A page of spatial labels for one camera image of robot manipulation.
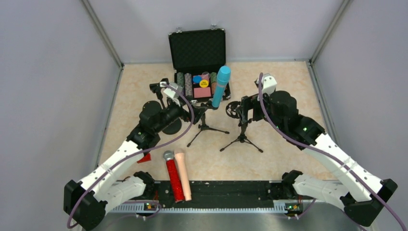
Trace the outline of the black tripod clip mic stand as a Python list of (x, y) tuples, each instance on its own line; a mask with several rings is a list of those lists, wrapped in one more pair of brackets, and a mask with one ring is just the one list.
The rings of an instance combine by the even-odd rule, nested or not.
[(193, 106), (193, 112), (195, 119), (192, 120), (193, 124), (197, 124), (201, 121), (201, 124), (198, 125), (199, 132), (194, 136), (194, 138), (187, 144), (187, 147), (190, 147), (193, 141), (198, 137), (198, 135), (202, 131), (211, 130), (211, 131), (218, 131), (221, 133), (229, 134), (229, 131), (219, 130), (216, 128), (212, 128), (206, 123), (206, 111), (208, 109), (215, 110), (215, 107), (212, 106), (212, 102), (208, 101), (207, 103), (201, 103), (200, 106)]

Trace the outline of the black tripod shock-mount stand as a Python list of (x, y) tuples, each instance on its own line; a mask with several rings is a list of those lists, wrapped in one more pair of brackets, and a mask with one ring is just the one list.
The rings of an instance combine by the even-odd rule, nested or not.
[(245, 135), (248, 125), (252, 122), (251, 119), (248, 119), (248, 110), (241, 105), (239, 101), (232, 101), (227, 104), (226, 106), (226, 113), (229, 117), (234, 119), (239, 119), (238, 127), (240, 127), (241, 131), (239, 136), (230, 142), (225, 147), (221, 148), (220, 151), (224, 151), (226, 148), (231, 146), (233, 143), (240, 142), (240, 143), (247, 143), (254, 146), (260, 153), (264, 151), (256, 146), (253, 142), (251, 142), (247, 136)]

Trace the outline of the black round-base mic stand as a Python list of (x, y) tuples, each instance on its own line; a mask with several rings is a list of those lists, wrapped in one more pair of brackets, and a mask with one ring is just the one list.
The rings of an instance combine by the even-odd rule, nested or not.
[[(163, 78), (159, 81), (159, 83), (153, 83), (149, 85), (150, 91), (156, 94), (157, 99), (160, 102), (160, 109), (165, 109), (165, 104), (163, 101), (163, 94), (160, 86), (160, 82), (165, 82), (166, 84), (169, 83), (168, 78)], [(169, 124), (162, 132), (166, 135), (173, 135), (176, 134), (181, 129), (181, 120), (178, 119), (173, 123)]]

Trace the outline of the blue toy microphone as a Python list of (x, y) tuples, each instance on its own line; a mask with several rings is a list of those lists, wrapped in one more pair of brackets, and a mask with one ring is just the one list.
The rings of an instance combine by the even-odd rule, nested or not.
[(225, 88), (229, 83), (230, 77), (231, 69), (226, 65), (222, 66), (217, 73), (217, 84), (212, 99), (213, 108), (219, 108), (219, 105), (223, 99)]

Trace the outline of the red glitter microphone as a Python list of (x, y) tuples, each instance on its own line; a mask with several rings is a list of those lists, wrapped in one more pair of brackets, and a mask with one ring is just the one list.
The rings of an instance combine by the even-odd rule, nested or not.
[(169, 174), (170, 184), (173, 191), (176, 203), (185, 200), (181, 180), (179, 178), (178, 170), (175, 162), (175, 155), (173, 151), (165, 151), (163, 158), (166, 162), (167, 171)]

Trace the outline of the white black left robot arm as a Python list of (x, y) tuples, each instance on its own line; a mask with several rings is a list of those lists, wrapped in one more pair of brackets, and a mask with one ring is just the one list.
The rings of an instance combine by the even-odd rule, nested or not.
[(189, 123), (186, 134), (194, 124), (193, 105), (186, 99), (170, 100), (162, 108), (157, 101), (149, 101), (139, 115), (139, 123), (121, 146), (105, 162), (79, 181), (70, 180), (64, 187), (63, 209), (69, 215), (67, 228), (76, 226), (91, 231), (104, 219), (107, 212), (126, 200), (142, 195), (147, 183), (131, 177), (117, 183), (119, 177), (150, 151), (169, 145), (158, 145), (159, 133), (178, 119)]

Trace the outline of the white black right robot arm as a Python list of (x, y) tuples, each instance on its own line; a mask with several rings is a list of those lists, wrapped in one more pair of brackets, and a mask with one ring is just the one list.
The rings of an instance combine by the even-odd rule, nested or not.
[(253, 120), (265, 120), (290, 144), (318, 160), (336, 178), (332, 183), (297, 170), (285, 173), (282, 182), (291, 194), (309, 196), (342, 210), (358, 225), (368, 227), (383, 209), (397, 222), (388, 200), (397, 189), (392, 179), (381, 179), (346, 154), (314, 119), (297, 109), (297, 101), (286, 91), (242, 98), (236, 111), (243, 119), (253, 111)]

